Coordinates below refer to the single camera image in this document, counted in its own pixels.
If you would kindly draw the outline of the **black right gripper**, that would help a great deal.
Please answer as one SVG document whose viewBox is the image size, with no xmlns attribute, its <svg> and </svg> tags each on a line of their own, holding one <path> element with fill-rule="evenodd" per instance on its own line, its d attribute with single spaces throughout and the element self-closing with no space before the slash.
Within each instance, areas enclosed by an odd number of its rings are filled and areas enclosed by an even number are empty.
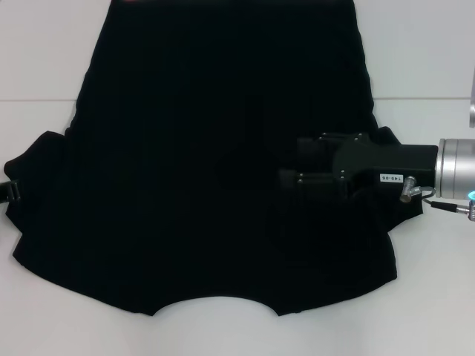
<svg viewBox="0 0 475 356">
<path fill-rule="evenodd" d="M 290 202 L 345 201 L 368 187 L 397 188 L 401 195 L 435 188 L 435 145 L 380 145 L 365 133 L 321 133 L 298 138 L 296 148 L 299 165 L 332 162 L 332 174 L 279 170 L 281 196 Z"/>
</svg>

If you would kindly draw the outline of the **black t-shirt with pink print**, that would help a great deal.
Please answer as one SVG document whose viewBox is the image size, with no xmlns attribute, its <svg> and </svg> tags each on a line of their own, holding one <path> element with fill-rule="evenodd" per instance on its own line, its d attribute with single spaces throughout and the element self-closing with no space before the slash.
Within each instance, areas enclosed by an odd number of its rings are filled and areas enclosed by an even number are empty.
<svg viewBox="0 0 475 356">
<path fill-rule="evenodd" d="M 13 257 L 129 312 L 239 297 L 278 315 L 397 277 L 419 202 L 285 192 L 299 139 L 378 126 L 353 0 L 111 0 L 63 133 L 6 163 Z"/>
</svg>

